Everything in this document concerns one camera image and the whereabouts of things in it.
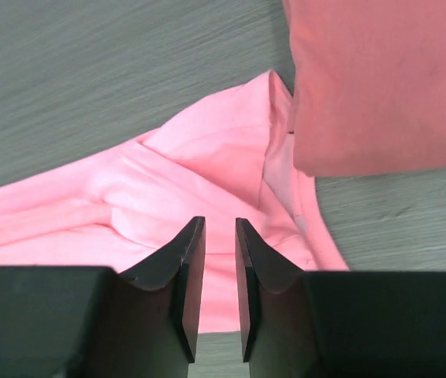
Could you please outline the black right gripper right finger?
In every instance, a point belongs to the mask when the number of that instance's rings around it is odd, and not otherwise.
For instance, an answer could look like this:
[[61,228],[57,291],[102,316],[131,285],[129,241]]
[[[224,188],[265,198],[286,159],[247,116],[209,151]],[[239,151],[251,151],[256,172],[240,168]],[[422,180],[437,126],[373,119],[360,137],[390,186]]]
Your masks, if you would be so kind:
[[243,218],[236,271],[251,376],[446,377],[446,272],[308,272]]

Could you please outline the light pink t shirt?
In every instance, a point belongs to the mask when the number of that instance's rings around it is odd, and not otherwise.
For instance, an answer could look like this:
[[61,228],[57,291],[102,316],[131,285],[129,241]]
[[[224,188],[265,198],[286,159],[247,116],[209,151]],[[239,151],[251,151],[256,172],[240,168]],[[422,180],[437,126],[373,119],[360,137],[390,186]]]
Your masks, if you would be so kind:
[[199,331],[240,327],[235,220],[305,270],[344,270],[314,179],[292,163],[291,95],[273,71],[209,95],[160,128],[0,187],[0,265],[122,272],[206,220]]

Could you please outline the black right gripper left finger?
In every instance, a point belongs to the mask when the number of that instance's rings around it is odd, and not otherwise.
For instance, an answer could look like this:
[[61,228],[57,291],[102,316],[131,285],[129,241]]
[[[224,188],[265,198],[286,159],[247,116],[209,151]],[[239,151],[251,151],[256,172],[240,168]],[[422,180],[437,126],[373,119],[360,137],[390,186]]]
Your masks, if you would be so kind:
[[124,272],[0,266],[0,377],[186,377],[195,360],[205,220]]

